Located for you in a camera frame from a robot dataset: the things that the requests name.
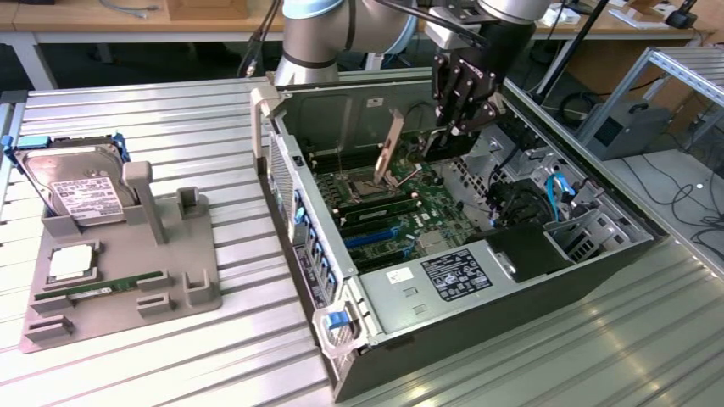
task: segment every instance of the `metal bracket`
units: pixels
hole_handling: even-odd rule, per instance
[[[261,119],[269,119],[281,105],[281,95],[272,84],[251,90],[251,146],[255,157],[255,167],[259,171],[257,161],[261,154]]]

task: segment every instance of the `desk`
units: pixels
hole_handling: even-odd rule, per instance
[[[12,18],[19,10],[15,2],[0,2],[0,31],[13,31]]]
[[[40,43],[113,43],[113,42],[243,42],[263,19],[269,0],[249,0],[249,18],[245,20],[171,21],[165,9],[148,13],[148,19],[104,8],[97,0],[63,0],[56,6],[21,4],[12,20],[15,32],[0,32],[0,43],[11,45],[36,90],[57,88],[45,65]],[[127,0],[128,7],[144,7],[163,0]],[[585,21],[575,26],[560,26],[551,37],[567,40],[559,59],[544,78],[561,63],[560,56],[571,46],[573,37]],[[267,39],[281,40],[284,19],[279,16]],[[544,39],[549,28],[539,25],[533,39]],[[588,34],[589,40],[691,40],[692,30],[637,30],[608,13],[601,14]],[[369,68],[379,69],[381,59]]]

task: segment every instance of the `black plastic part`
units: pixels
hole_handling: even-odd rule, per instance
[[[472,235],[467,243],[483,239],[493,251],[503,253],[511,261],[515,267],[511,278],[515,282],[524,282],[575,264],[545,237],[541,225],[527,223],[508,229],[484,231]]]
[[[527,178],[516,182],[495,182],[485,203],[500,214],[495,226],[505,228],[524,223],[543,225],[552,221],[553,209],[548,197]]]
[[[676,10],[667,17],[667,25],[685,30],[693,26],[697,21],[697,15],[693,13],[685,13],[681,10]]]
[[[27,102],[28,91],[4,91],[0,93],[0,103]]]

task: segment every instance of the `ribbed metal surface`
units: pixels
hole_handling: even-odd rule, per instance
[[[17,171],[0,213],[0,402],[276,404],[329,389],[251,160],[255,81],[124,86],[32,96],[21,135],[119,130],[153,164],[156,196],[209,198],[220,309],[36,354],[16,349],[41,234],[41,201]]]
[[[195,107],[204,82],[44,92],[28,101],[23,134],[97,135],[121,126],[132,158],[153,162],[153,193],[201,186],[212,202],[224,305],[21,354],[16,343],[41,203],[13,172],[0,213],[3,405],[332,404],[251,169],[244,109],[253,83],[211,84],[233,89],[219,92],[239,92],[237,102]],[[84,109],[84,117],[73,119],[77,106],[64,99],[80,103],[79,94],[96,110]],[[96,97],[103,102],[93,104]],[[116,103],[128,105],[121,109]],[[721,281],[683,246],[667,242],[584,301],[344,405],[720,405],[721,335]]]
[[[724,50],[713,47],[668,47],[649,60],[692,89],[724,107]]]

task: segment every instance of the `white chip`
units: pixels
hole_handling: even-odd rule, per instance
[[[49,276],[57,280],[83,276],[91,268],[93,248],[87,244],[61,248],[53,252],[49,261]]]

